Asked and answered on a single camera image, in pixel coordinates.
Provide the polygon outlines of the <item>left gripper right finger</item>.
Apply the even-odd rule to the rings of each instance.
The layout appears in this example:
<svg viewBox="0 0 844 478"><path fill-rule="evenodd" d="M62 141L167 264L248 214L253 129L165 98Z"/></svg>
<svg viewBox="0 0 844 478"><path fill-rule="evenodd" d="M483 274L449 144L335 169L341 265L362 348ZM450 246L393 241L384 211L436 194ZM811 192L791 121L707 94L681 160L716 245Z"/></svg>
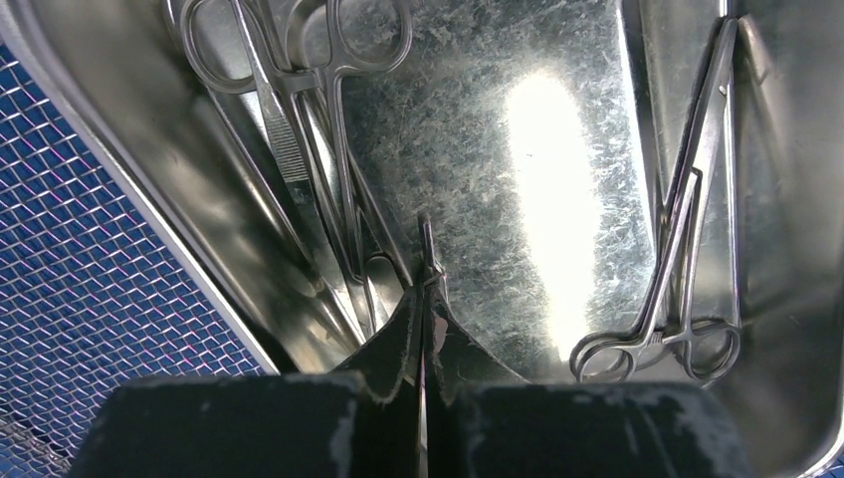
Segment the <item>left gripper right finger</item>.
<svg viewBox="0 0 844 478"><path fill-rule="evenodd" d="M708 392L671 382L535 384L491 357L425 290L432 477L751 477Z"/></svg>

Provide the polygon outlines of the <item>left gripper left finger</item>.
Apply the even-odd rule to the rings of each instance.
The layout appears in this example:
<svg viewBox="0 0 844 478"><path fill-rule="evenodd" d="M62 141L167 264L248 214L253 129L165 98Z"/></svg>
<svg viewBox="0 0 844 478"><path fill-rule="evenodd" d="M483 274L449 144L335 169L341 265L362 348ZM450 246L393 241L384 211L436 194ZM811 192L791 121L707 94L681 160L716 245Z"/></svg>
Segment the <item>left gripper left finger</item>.
<svg viewBox="0 0 844 478"><path fill-rule="evenodd" d="M414 477L420 302L327 373L149 376L98 412L74 477Z"/></svg>

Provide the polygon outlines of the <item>steel curved hemostat clamp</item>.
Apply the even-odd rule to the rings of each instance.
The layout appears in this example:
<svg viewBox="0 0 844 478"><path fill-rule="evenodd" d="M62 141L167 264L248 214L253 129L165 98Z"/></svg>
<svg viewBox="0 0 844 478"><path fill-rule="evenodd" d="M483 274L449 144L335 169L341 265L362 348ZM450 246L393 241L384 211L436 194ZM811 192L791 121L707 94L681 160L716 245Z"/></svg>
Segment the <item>steel curved hemostat clamp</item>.
<svg viewBox="0 0 844 478"><path fill-rule="evenodd" d="M672 352L685 374L712 383L735 365L741 348L733 319L694 317L692 303L712 176L725 128L739 22L719 19L696 85L666 199L662 244L645 301L630 332L594 333L569 357L578 382L629 380L653 347Z"/></svg>

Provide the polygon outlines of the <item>stainless steel instrument tray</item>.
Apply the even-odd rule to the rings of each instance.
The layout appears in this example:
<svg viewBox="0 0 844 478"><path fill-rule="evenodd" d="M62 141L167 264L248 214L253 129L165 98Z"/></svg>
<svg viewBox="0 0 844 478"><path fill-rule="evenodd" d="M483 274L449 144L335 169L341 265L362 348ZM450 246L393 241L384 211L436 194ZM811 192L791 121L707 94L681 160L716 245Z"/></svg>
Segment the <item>stainless steel instrument tray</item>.
<svg viewBox="0 0 844 478"><path fill-rule="evenodd" d="M1 471L68 473L125 381L328 371L371 334L257 96L205 87L179 1L1 5ZM451 310L533 382L631 331L720 18L738 20L692 314L760 477L843 470L843 5L413 1L395 70L343 84L385 226L388 317L433 222Z"/></svg>

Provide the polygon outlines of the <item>steel scalpel handle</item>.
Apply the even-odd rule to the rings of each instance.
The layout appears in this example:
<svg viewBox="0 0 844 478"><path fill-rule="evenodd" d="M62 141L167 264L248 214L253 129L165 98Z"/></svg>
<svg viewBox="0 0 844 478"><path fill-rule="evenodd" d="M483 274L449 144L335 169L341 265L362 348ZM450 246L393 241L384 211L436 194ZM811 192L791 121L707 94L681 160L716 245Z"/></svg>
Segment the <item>steel scalpel handle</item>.
<svg viewBox="0 0 844 478"><path fill-rule="evenodd" d="M342 273L355 316L362 329L372 333L377 326L376 308L367 290L367 278L364 275L362 281L354 279L344 265L336 209L339 198L336 168L334 166L332 170L336 176L337 196L332 196L329 174L318 150L320 132L313 127L304 103L305 92L319 93L316 76L308 69L295 69L291 65L265 1L234 1L232 8L252 69L252 79L248 83L255 87L258 96L270 151L284 181L295 187L295 198L303 195L306 180L311 184L316 211Z"/></svg>

